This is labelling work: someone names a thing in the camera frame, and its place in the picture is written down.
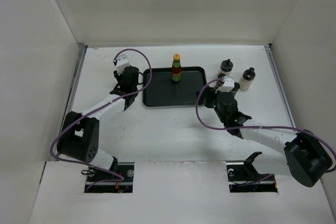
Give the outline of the small dark spice jar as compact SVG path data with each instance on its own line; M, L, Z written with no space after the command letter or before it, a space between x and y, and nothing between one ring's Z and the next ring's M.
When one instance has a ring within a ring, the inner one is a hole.
M226 75L223 74L223 73L220 73L220 74L217 76L218 80L217 80L217 82L216 82L216 84L215 84L215 87L216 87L216 88L219 88L219 87L221 87L221 86L224 84L224 78L225 78L225 77L226 77Z

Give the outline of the white grinder with black top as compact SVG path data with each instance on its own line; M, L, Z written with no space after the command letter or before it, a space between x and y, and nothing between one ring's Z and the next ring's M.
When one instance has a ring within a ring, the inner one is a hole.
M253 67L246 69L239 80L240 89L243 91L248 90L252 82L254 81L255 76L256 73Z

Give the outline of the clear grinder with black top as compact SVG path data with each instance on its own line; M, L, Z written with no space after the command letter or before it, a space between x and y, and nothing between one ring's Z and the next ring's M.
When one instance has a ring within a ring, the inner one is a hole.
M224 74L225 76L230 76L233 66L234 65L230 59L223 60L220 64L218 73Z

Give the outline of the red sauce bottle yellow cap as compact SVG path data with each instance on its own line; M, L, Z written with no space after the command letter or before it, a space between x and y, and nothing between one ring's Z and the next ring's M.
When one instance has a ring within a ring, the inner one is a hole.
M171 72L172 72L172 81L174 83L180 82L182 78L182 66L181 66L181 56L179 54L173 55Z

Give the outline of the dark pepper spice jar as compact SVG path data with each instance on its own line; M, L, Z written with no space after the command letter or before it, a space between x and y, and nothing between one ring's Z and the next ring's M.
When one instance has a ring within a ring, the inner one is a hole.
M235 82L234 87L232 88L230 92L233 96L235 96L239 89L240 89L240 84L238 82Z

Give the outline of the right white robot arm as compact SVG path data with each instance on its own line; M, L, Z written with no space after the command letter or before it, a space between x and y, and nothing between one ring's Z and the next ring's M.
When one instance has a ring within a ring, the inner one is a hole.
M215 111L223 124L223 131L283 155L289 174L301 185L313 187L324 174L335 171L335 151L310 131L289 126L261 125L239 111L238 102L230 92L205 86L196 95L197 105Z

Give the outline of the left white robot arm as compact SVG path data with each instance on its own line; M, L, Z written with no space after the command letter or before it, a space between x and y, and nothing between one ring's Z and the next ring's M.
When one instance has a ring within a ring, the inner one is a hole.
M117 84L103 101L84 112L71 111L66 115L62 128L66 132L56 147L60 154L100 168L101 177L109 182L118 175L118 160L99 147L100 126L135 101L139 93L139 69L128 66L114 77Z

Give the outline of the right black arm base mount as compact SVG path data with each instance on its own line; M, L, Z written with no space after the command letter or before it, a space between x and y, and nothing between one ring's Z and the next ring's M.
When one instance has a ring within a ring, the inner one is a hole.
M253 166L262 152L254 152L242 161L226 163L229 191L231 193L277 193L274 174L260 174Z

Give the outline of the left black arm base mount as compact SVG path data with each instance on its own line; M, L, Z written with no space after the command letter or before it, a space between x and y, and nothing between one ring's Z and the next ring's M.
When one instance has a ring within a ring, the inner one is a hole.
M134 163L119 163L118 168L111 174L93 167L81 171L86 177L85 193L128 194L133 192Z

